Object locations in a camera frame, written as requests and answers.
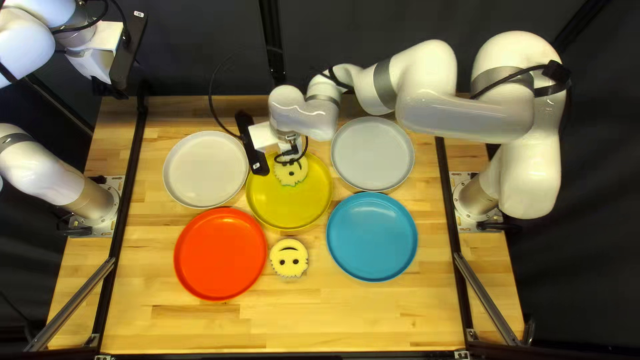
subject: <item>blue plate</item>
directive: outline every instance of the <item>blue plate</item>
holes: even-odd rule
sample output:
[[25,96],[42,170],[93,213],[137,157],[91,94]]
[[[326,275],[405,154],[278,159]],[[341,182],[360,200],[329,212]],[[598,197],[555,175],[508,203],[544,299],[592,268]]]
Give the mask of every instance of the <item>blue plate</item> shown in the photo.
[[382,282],[409,267],[418,247],[415,222],[382,193],[357,193],[331,213],[326,243],[333,260],[358,280]]

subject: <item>metal mounting plate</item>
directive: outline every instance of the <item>metal mounting plate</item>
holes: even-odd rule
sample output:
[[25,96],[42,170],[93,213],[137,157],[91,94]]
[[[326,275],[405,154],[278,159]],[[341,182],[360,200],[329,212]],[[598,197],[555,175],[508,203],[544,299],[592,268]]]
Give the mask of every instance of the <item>metal mounting plate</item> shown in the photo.
[[[449,180],[451,182],[451,196],[456,193],[456,187],[465,181],[471,180],[477,172],[473,171],[450,171],[449,172]],[[485,230],[480,231],[476,228],[477,222],[472,220],[471,218],[467,218],[466,216],[460,214],[458,209],[456,211],[456,225],[458,226],[458,233],[499,233],[501,230]],[[502,222],[502,212],[497,208],[491,210],[488,214],[487,222]]]
[[91,235],[77,236],[72,235],[70,238],[110,238],[113,235],[113,229],[116,226],[116,219],[118,218],[118,209],[120,196],[122,194],[122,187],[124,186],[125,176],[106,176],[106,183],[100,184],[101,187],[107,189],[113,196],[113,208],[111,211],[101,219],[85,219],[77,215],[72,216],[69,219],[69,229],[75,229],[78,226],[91,226]]

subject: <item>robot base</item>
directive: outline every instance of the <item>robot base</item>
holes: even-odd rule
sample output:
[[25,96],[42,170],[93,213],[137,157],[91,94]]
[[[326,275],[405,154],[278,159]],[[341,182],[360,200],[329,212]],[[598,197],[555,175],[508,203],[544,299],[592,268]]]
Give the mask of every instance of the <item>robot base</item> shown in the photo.
[[120,208],[120,196],[124,185],[124,176],[106,176],[106,183],[100,184],[113,196],[113,207],[111,211],[102,218],[85,219],[78,215],[74,215],[69,219],[68,230],[78,230],[84,227],[91,227],[91,234],[87,235],[69,235],[70,238],[110,238],[113,236],[113,229],[116,226],[118,218],[118,209]]
[[[459,172],[459,171],[450,171],[449,172],[449,180],[451,182],[452,196],[454,203],[458,201],[457,194],[460,192],[460,189],[465,181],[471,180],[477,172]],[[458,207],[456,207],[456,223],[458,225],[458,233],[499,233],[501,230],[478,230],[476,225],[478,222],[486,221],[486,222],[502,222],[502,212],[495,208],[489,211],[488,214],[484,215],[482,218],[474,217],[471,214],[462,213]]]

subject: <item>plate rim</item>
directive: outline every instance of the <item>plate rim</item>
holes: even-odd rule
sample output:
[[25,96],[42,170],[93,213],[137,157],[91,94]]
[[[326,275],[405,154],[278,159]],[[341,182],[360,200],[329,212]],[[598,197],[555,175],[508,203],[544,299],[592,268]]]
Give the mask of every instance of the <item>plate rim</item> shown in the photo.
[[[259,272],[257,273],[257,275],[255,276],[255,278],[245,287],[243,288],[243,290],[226,296],[226,297],[211,297],[208,296],[206,294],[203,294],[199,291],[195,291],[193,285],[191,285],[187,280],[185,280],[184,278],[184,274],[179,271],[178,269],[178,264],[180,263],[180,260],[178,259],[178,248],[179,246],[182,246],[182,244],[184,243],[184,237],[186,236],[185,231],[187,230],[187,227],[189,226],[193,226],[195,227],[198,224],[201,224],[203,221],[208,220],[212,217],[234,217],[237,219],[240,219],[242,221],[247,222],[248,224],[251,225],[252,228],[254,229],[258,229],[259,231],[257,231],[257,234],[260,235],[261,237],[261,242],[264,244],[263,247],[261,247],[261,251],[263,252],[263,257],[262,257],[262,261],[259,267]],[[262,230],[262,227],[260,226],[260,224],[258,224],[256,222],[256,220],[249,214],[245,213],[242,210],[236,209],[236,208],[215,208],[215,209],[211,209],[208,211],[205,211],[201,214],[199,214],[198,216],[196,216],[195,218],[191,219],[187,225],[185,225],[185,227],[182,229],[182,231],[180,232],[180,235],[178,236],[178,239],[175,242],[175,246],[173,247],[173,271],[175,273],[176,278],[178,278],[178,282],[180,283],[180,285],[182,285],[182,287],[190,294],[192,294],[193,296],[197,297],[198,299],[202,299],[202,300],[206,300],[206,301],[213,301],[213,302],[221,302],[221,301],[227,301],[230,299],[234,299],[242,294],[244,294],[245,292],[247,292],[257,281],[258,279],[260,279],[260,276],[262,276],[262,272],[264,270],[264,265],[266,264],[266,258],[267,258],[267,239],[266,239],[266,235],[264,234],[264,231]]]
[[[362,123],[366,123],[366,122],[375,122],[378,124],[381,124],[383,126],[388,126],[389,128],[393,129],[394,132],[396,132],[400,137],[402,137],[402,139],[407,143],[408,148],[409,148],[409,159],[410,159],[410,165],[409,167],[406,169],[405,172],[405,176],[402,178],[402,180],[400,180],[399,182],[393,184],[390,187],[386,187],[380,190],[372,190],[372,189],[366,189],[360,186],[357,186],[356,184],[354,184],[352,181],[347,180],[343,173],[340,172],[339,168],[337,166],[335,166],[335,143],[339,140],[340,135],[347,131],[348,129],[357,126],[359,124]],[[411,175],[411,172],[413,171],[413,168],[415,166],[415,149],[413,147],[413,142],[411,141],[411,138],[409,137],[409,134],[406,133],[406,131],[398,124],[396,124],[394,121],[389,120],[389,119],[384,119],[382,117],[377,117],[377,116],[365,116],[365,117],[358,117],[357,119],[353,119],[350,120],[348,122],[346,122],[342,127],[340,127],[340,129],[338,129],[338,131],[336,131],[335,135],[333,136],[333,138],[331,139],[331,166],[335,169],[335,172],[338,174],[338,176],[344,180],[345,183],[353,186],[354,188],[358,189],[358,190],[362,190],[365,192],[385,192],[385,191],[389,191],[391,189],[397,188],[398,186],[402,185]]]
[[[343,267],[343,266],[342,266],[342,265],[341,265],[341,264],[340,264],[340,263],[335,259],[335,256],[333,255],[333,252],[332,252],[332,247],[330,246],[330,232],[329,232],[329,227],[330,227],[330,225],[331,225],[331,223],[332,223],[333,214],[337,213],[338,211],[341,211],[341,210],[342,210],[342,209],[341,209],[341,206],[342,206],[343,204],[345,204],[347,200],[352,199],[352,198],[354,198],[354,197],[358,197],[358,198],[360,198],[360,197],[372,197],[372,198],[379,198],[380,200],[383,200],[383,201],[385,201],[385,202],[389,202],[389,200],[391,200],[391,203],[395,202],[395,203],[397,203],[397,205],[400,205],[400,208],[403,210],[403,212],[405,212],[405,213],[406,213],[406,214],[405,214],[405,215],[406,215],[406,218],[407,218],[407,219],[409,219],[409,220],[411,220],[411,230],[412,230],[412,233],[413,233],[413,247],[412,247],[412,249],[411,249],[411,254],[410,254],[409,258],[408,258],[407,263],[406,263],[405,265],[403,265],[403,267],[401,267],[401,269],[400,269],[400,270],[398,270],[398,271],[397,271],[397,274],[395,274],[395,275],[393,275],[393,276],[391,276],[391,277],[383,277],[383,278],[379,278],[379,279],[376,279],[376,280],[372,280],[372,279],[364,278],[364,277],[359,277],[359,276],[356,276],[353,272],[347,271],[347,270],[346,270],[346,269],[345,269],[345,268],[344,268],[344,267]],[[386,195],[386,194],[384,194],[384,193],[379,193],[379,192],[361,192],[361,193],[356,193],[356,194],[353,194],[353,195],[351,195],[351,196],[349,196],[349,197],[346,197],[344,200],[340,201],[340,203],[339,203],[339,204],[335,207],[335,209],[333,209],[333,211],[331,212],[331,216],[329,216],[329,220],[328,220],[328,221],[327,221],[327,223],[326,223],[325,237],[326,237],[326,246],[327,246],[327,249],[328,249],[328,251],[329,251],[329,255],[331,255],[331,258],[332,258],[333,262],[334,262],[336,265],[338,265],[338,267],[339,267],[343,272],[345,272],[347,275],[349,275],[349,276],[353,277],[354,279],[357,279],[357,280],[360,280],[360,281],[363,281],[363,282],[373,282],[373,283],[376,283],[376,282],[385,282],[385,281],[393,280],[393,279],[395,279],[396,277],[399,277],[400,275],[402,275],[402,274],[404,273],[404,271],[406,271],[406,269],[408,269],[408,268],[409,268],[409,266],[411,266],[411,264],[413,263],[413,260],[415,259],[415,255],[417,254],[417,251],[418,251],[418,242],[419,242],[418,229],[417,229],[417,226],[415,225],[415,221],[414,221],[413,217],[411,216],[411,213],[409,213],[409,211],[406,209],[406,207],[405,207],[404,205],[402,205],[398,200],[395,200],[395,199],[394,199],[394,198],[392,198],[391,196]]]
[[[269,154],[267,154],[267,155],[266,155],[267,159],[268,159],[271,155],[274,155],[274,154],[276,154],[276,152],[275,152],[275,151],[274,151],[274,152],[270,152]],[[320,213],[320,215],[318,215],[318,217],[317,217],[317,218],[315,218],[311,223],[309,223],[309,224],[305,224],[305,225],[302,225],[302,226],[298,226],[298,227],[280,227],[280,226],[276,226],[276,225],[272,224],[271,222],[267,222],[266,220],[264,220],[264,219],[262,218],[262,216],[260,216],[260,215],[259,215],[260,213],[259,213],[258,211],[255,211],[255,210],[254,210],[254,207],[252,206],[253,202],[249,199],[249,182],[251,181],[251,178],[252,178],[252,177],[254,177],[254,176],[260,176],[260,175],[253,175],[253,174],[250,174],[250,175],[248,176],[248,178],[247,178],[247,181],[246,181],[246,187],[245,187],[244,197],[245,197],[245,199],[246,199],[246,203],[247,203],[247,206],[249,207],[249,210],[251,210],[251,212],[252,212],[252,214],[254,215],[254,217],[255,217],[255,218],[256,218],[260,223],[262,223],[262,224],[264,224],[264,225],[266,225],[266,226],[268,226],[268,227],[270,227],[270,228],[276,229],[276,230],[278,230],[278,231],[286,231],[286,232],[291,232],[291,231],[301,231],[301,230],[304,230],[304,229],[310,228],[310,227],[312,227],[312,226],[315,226],[315,225],[317,224],[318,220],[320,220],[320,219],[323,217],[323,215],[324,215],[324,214],[326,214],[326,212],[329,210],[329,208],[331,207],[331,202],[332,202],[332,200],[333,200],[333,190],[334,190],[333,178],[331,177],[331,170],[326,166],[326,164],[324,164],[324,162],[323,162],[323,161],[322,161],[318,156],[313,155],[311,152],[308,152],[308,153],[307,153],[307,155],[311,155],[311,156],[315,157],[315,158],[316,158],[316,160],[317,160],[318,162],[320,162],[320,163],[324,166],[324,169],[326,170],[326,175],[328,175],[328,179],[330,180],[330,181],[329,181],[329,194],[327,195],[327,199],[328,199],[328,201],[327,201],[326,206],[324,207],[324,209],[323,209],[322,213]]]
[[[218,203],[218,204],[213,204],[213,205],[206,205],[206,206],[196,206],[193,204],[189,204],[186,201],[184,201],[184,199],[178,199],[177,196],[174,196],[173,192],[170,190],[170,186],[167,185],[167,177],[168,177],[168,167],[171,161],[173,161],[173,159],[176,157],[177,153],[179,152],[180,148],[184,147],[186,143],[193,141],[193,138],[196,137],[201,137],[201,136],[212,136],[214,138],[222,138],[224,140],[230,140],[230,143],[236,147],[237,149],[240,150],[240,153],[242,155],[242,157],[246,160],[243,162],[244,166],[243,166],[243,171],[244,171],[244,177],[243,177],[243,182],[240,185],[240,187],[238,189],[235,190],[235,192],[228,197],[227,199],[225,199],[224,201]],[[204,131],[198,131],[197,133],[193,133],[190,135],[185,136],[184,138],[180,139],[180,141],[178,141],[172,148],[171,150],[169,150],[169,153],[166,155],[166,157],[164,158],[164,163],[163,163],[163,167],[162,167],[162,182],[163,182],[163,186],[164,186],[164,190],[169,194],[169,196],[175,200],[176,202],[178,202],[180,205],[186,206],[187,208],[191,208],[191,209],[212,209],[215,208],[216,206],[220,206],[224,203],[226,203],[227,201],[229,201],[230,199],[232,199],[234,196],[236,196],[240,190],[242,190],[242,187],[244,186],[246,179],[249,175],[249,161],[246,158],[246,153],[244,152],[244,147],[238,142],[238,140],[236,138],[234,138],[233,136],[224,133],[222,131],[217,131],[217,130],[204,130]]]

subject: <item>yellow plate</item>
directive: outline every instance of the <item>yellow plate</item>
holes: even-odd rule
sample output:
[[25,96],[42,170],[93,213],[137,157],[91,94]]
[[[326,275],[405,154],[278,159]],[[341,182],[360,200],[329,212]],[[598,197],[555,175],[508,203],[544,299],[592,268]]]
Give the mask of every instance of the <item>yellow plate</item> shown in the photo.
[[267,155],[271,172],[267,176],[249,174],[246,200],[262,223],[284,231],[296,231],[312,225],[329,208],[332,179],[320,159],[306,153],[307,177],[296,186],[280,184],[273,173],[275,153]]

